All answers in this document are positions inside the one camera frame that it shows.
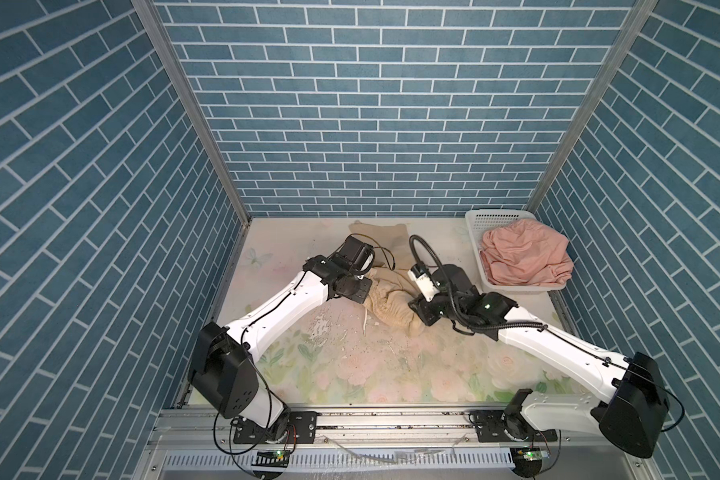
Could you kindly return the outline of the beige shorts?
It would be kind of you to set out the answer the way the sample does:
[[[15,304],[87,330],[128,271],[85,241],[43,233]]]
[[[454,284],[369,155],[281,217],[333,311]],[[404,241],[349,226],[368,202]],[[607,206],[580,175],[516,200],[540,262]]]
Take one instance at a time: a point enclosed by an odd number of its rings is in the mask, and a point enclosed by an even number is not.
[[[367,274],[372,286],[364,308],[392,329],[409,337],[421,335],[426,325],[408,305],[420,291],[408,277],[415,260],[408,245],[407,226],[378,226],[356,221],[349,225],[349,231],[374,246],[379,256]]]

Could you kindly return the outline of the white plastic basket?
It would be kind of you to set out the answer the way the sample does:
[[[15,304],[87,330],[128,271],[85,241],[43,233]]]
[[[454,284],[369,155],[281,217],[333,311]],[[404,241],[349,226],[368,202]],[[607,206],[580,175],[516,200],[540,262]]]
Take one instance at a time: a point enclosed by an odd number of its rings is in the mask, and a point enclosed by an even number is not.
[[[469,238],[486,290],[540,293],[562,289],[573,273],[568,239],[523,210],[471,210]]]

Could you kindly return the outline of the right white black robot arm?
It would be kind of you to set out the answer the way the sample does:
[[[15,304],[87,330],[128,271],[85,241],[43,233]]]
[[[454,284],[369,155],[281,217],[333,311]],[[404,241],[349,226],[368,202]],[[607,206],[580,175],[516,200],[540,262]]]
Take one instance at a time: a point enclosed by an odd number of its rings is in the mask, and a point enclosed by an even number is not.
[[[586,388],[580,397],[518,390],[502,414],[511,438],[576,431],[600,434],[634,457],[653,455],[670,410],[653,358],[606,351],[542,321],[501,293],[481,293],[456,265],[430,271],[416,264],[408,276],[420,292],[409,307],[425,325],[448,319],[456,332],[518,348]]]

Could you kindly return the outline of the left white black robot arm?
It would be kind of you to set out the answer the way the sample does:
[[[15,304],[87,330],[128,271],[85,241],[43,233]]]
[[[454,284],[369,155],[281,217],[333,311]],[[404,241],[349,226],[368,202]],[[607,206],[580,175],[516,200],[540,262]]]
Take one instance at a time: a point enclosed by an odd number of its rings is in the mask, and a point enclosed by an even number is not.
[[[260,384],[257,362],[304,315],[335,298],[365,301],[372,281],[366,276],[374,253],[354,259],[340,253],[318,255],[276,295],[240,319],[210,322],[198,333],[188,380],[225,419],[242,416],[269,427],[286,409]]]

